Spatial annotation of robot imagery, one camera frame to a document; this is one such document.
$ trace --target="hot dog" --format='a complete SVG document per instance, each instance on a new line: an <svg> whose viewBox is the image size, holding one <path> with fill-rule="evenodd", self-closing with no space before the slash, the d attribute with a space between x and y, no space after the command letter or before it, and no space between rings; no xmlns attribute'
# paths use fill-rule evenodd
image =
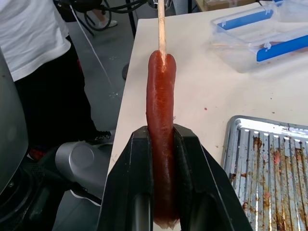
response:
<svg viewBox="0 0 308 231"><path fill-rule="evenodd" d="M168 54L165 65L160 51L149 60L146 118L153 152L154 222L174 228L179 219L173 141L173 93L176 63Z"/></svg>

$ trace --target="wooden skewer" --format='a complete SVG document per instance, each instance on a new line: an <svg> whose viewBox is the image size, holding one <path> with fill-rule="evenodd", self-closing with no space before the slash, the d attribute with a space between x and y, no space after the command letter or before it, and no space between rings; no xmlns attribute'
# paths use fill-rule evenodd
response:
<svg viewBox="0 0 308 231"><path fill-rule="evenodd" d="M165 1L158 0L158 48L166 64Z"/></svg>

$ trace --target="white table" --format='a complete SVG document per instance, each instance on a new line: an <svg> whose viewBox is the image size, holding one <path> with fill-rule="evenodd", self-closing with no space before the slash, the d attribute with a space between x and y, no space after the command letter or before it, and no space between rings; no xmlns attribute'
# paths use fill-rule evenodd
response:
<svg viewBox="0 0 308 231"><path fill-rule="evenodd" d="M209 49L210 20L258 6L166 18L167 51L177 62L174 122L192 129L219 163L232 116L308 125L308 65L291 62L263 72L238 73ZM157 26L157 19L138 22L109 172L131 133L146 125L148 60L158 48Z"/></svg>

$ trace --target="baking tray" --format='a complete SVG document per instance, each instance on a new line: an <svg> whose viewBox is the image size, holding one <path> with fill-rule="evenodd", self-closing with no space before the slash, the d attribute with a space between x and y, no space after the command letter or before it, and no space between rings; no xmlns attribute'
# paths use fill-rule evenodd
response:
<svg viewBox="0 0 308 231"><path fill-rule="evenodd" d="M256 231L308 231L308 127L229 122L224 169Z"/></svg>

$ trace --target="person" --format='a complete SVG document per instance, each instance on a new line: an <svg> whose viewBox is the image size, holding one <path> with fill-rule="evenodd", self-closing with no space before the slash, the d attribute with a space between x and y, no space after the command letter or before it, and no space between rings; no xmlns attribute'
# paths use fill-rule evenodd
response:
<svg viewBox="0 0 308 231"><path fill-rule="evenodd" d="M32 158L65 142L111 138L91 119L78 56L52 0L1 0L0 47L23 106Z"/></svg>
<svg viewBox="0 0 308 231"><path fill-rule="evenodd" d="M105 15L102 14L102 11L94 9L92 12L95 14L95 16L100 20L98 23L98 28L104 28L107 26L109 19L105 17ZM111 20L108 27L114 27L117 25L117 21Z"/></svg>

